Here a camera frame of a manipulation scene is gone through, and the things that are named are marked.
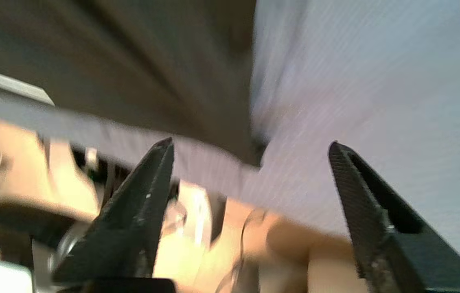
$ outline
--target cable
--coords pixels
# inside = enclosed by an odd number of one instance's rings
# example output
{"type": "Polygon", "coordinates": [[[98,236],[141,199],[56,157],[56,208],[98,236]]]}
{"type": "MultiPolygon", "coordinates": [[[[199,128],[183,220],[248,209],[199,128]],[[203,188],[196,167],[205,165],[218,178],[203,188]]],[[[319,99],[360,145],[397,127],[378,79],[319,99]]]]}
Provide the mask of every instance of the cable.
{"type": "Polygon", "coordinates": [[[219,285],[215,289],[214,293],[219,293],[225,285],[227,285],[230,281],[232,281],[232,277],[234,274],[241,272],[241,268],[243,267],[243,262],[245,261],[244,254],[245,254],[245,230],[246,227],[251,223],[251,221],[258,221],[260,220],[260,223],[264,221],[264,218],[266,217],[266,212],[260,208],[254,208],[246,217],[245,222],[243,224],[243,228],[241,230],[241,241],[239,245],[239,258],[237,258],[237,261],[234,262],[234,265],[232,266],[232,269],[221,279],[219,282],[219,285]],[[261,212],[258,217],[252,217],[254,216],[257,212],[261,212]]]}

